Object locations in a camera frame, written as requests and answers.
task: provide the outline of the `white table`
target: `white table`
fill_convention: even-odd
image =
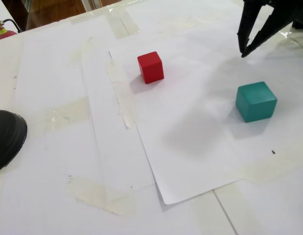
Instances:
[[[157,0],[137,1],[124,6],[128,3],[125,1],[0,41],[0,109],[29,117],[29,134],[24,147],[0,172],[0,235],[303,234],[303,167],[261,186],[239,181],[177,205],[166,206],[155,185],[137,130],[126,130],[119,114],[106,69],[111,60],[109,49],[130,42],[133,37],[151,37],[161,30],[166,33],[196,26],[198,22],[192,17],[199,15],[192,14],[194,7],[214,9],[214,15],[204,13],[199,24],[213,21],[227,12],[225,2],[238,9],[242,6],[242,2],[236,0],[219,4],[197,0],[172,4],[170,0],[163,0],[162,8],[155,15],[153,12],[159,8]],[[148,21],[137,22],[137,17],[143,19],[146,16],[150,17]],[[161,26],[155,24],[159,19],[162,20]],[[131,20],[139,27],[140,33],[134,35],[137,28]],[[35,37],[37,32],[48,30],[52,34],[55,28],[64,24],[70,25],[64,33],[76,36],[72,40],[76,42],[78,53],[87,56],[85,43],[89,38],[101,50],[100,61],[90,61],[100,71],[98,79],[84,81],[90,106],[97,108],[91,110],[90,119],[46,132],[49,116],[46,115],[42,122],[33,123],[34,118],[31,119],[26,109],[13,107],[18,103],[13,100],[15,88],[19,87],[16,83],[21,58],[30,58],[26,55],[28,52],[22,50],[24,37]],[[47,50],[43,44],[37,48]],[[72,56],[66,50],[59,53],[67,53],[64,58]],[[54,69],[59,66],[59,63],[51,64]],[[32,89],[24,93],[28,102],[31,97],[44,100],[35,91],[39,89],[39,83],[31,84]],[[70,83],[66,87],[79,89]],[[20,97],[23,91],[17,92]],[[45,99],[41,109],[50,111],[52,105]],[[93,141],[97,150],[92,149]],[[72,179],[80,177],[130,194],[134,212],[120,216],[77,201],[67,189]]]

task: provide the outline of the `black robotic claw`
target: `black robotic claw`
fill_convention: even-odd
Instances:
[[[258,46],[271,38],[288,24],[303,27],[303,0],[244,0],[244,9],[238,30],[239,50],[241,57],[246,57]],[[262,6],[270,5],[274,8],[263,28],[247,46],[250,32],[254,27]]]

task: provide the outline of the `red fire extinguisher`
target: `red fire extinguisher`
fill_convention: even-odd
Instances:
[[[7,22],[7,21],[11,21],[15,25],[16,29],[18,30],[18,33],[22,32],[21,29],[18,27],[18,25],[14,22],[14,20],[6,19],[4,21],[0,21],[0,39],[7,38],[7,37],[10,37],[10,36],[13,36],[13,35],[17,34],[16,32],[13,32],[11,30],[6,30],[3,27],[4,23]]]

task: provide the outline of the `masking tape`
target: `masking tape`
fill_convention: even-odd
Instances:
[[[124,27],[126,28],[126,31],[129,35],[133,35],[140,32],[140,28],[133,21],[133,19],[131,18],[131,16],[128,14],[128,12],[125,10],[124,7],[118,7],[115,9],[117,9],[118,15],[120,16],[120,19],[123,22]]]
[[[303,143],[297,143],[279,150],[270,157],[230,173],[230,176],[249,180],[256,184],[265,184],[296,170],[302,165]]]
[[[100,9],[84,13],[70,19],[71,24],[79,24],[90,20],[93,17],[105,15],[108,23],[117,39],[125,38],[140,32],[137,24],[132,20],[125,8],[129,5],[135,5],[143,0],[124,0],[111,4]]]
[[[216,188],[214,192],[237,234],[263,234],[261,224],[248,207],[235,183]]]
[[[127,128],[131,128],[135,125],[137,111],[133,94],[126,82],[125,73],[121,65],[114,61],[108,63],[107,69],[117,95],[125,125]]]
[[[129,33],[127,32],[120,16],[118,15],[117,10],[107,12],[106,17],[116,39],[121,39],[129,36]]]
[[[135,214],[136,203],[131,194],[119,192],[79,177],[70,180],[68,191],[72,197],[107,212],[123,216]]]
[[[110,6],[106,14],[107,20],[117,39],[127,37],[140,32],[137,24],[125,10],[126,5],[118,7]]]

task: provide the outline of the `teal cube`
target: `teal cube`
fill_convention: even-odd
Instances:
[[[236,107],[245,122],[270,118],[278,99],[265,82],[257,82],[238,88]]]

